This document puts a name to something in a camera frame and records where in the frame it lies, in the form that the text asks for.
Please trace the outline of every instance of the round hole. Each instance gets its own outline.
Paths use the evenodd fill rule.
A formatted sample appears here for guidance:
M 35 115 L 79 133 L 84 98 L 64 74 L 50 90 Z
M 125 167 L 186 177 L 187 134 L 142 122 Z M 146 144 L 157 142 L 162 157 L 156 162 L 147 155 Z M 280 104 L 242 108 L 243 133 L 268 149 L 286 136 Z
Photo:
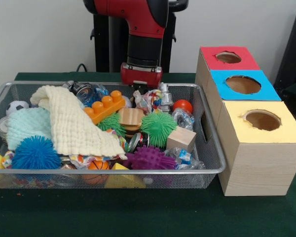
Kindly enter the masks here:
M 216 58 L 221 62 L 230 64 L 241 62 L 241 58 L 237 54 L 227 51 L 216 54 Z
M 241 94 L 253 94 L 261 90 L 261 84 L 250 77 L 232 76 L 226 80 L 227 85 Z
M 245 120 L 249 121 L 253 127 L 266 131 L 276 130 L 281 125 L 279 117 L 265 110 L 250 111 L 245 115 Z

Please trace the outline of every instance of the orange lego brick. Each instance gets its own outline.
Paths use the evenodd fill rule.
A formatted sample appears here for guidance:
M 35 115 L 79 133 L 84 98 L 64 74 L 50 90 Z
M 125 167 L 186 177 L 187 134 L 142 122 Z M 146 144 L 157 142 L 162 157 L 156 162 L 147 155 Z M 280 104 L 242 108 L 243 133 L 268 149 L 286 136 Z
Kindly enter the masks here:
M 111 92 L 111 96 L 104 96 L 102 102 L 96 101 L 92 104 L 92 108 L 84 108 L 94 124 L 98 124 L 107 116 L 113 114 L 125 106 L 125 99 L 119 90 Z

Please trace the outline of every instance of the black cable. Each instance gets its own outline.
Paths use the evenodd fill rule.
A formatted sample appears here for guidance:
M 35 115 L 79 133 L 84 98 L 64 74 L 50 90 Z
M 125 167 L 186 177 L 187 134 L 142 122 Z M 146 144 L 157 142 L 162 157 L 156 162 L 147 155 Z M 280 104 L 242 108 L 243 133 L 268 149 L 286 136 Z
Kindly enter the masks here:
M 79 70 L 80 70 L 81 67 L 83 67 L 83 69 L 84 69 L 85 72 L 88 72 L 87 67 L 83 63 L 80 63 L 79 64 L 79 66 L 77 67 L 76 72 L 79 72 Z

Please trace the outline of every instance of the white wall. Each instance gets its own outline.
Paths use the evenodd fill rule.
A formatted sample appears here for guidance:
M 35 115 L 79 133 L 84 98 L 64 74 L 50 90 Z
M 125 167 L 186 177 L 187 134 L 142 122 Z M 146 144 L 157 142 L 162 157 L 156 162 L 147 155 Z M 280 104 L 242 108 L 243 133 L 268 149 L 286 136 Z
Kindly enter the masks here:
M 18 72 L 95 70 L 93 17 L 82 0 L 0 0 L 0 84 Z
M 190 0 L 177 13 L 170 70 L 195 72 L 200 45 L 246 46 L 274 81 L 295 16 L 296 0 Z
M 195 72 L 200 45 L 244 45 L 274 80 L 295 15 L 296 0 L 190 0 L 177 13 L 170 70 Z M 0 84 L 79 63 L 95 70 L 92 28 L 82 0 L 0 0 Z

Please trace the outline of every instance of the purple spiky ball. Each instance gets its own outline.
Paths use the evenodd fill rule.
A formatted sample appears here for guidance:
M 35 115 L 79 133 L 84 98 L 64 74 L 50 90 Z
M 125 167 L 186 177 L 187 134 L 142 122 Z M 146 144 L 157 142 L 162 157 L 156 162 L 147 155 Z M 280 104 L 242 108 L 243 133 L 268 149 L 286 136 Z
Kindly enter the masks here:
M 143 146 L 137 151 L 126 154 L 128 160 L 123 165 L 132 169 L 175 169 L 176 161 L 172 157 L 166 157 L 164 152 L 154 146 Z

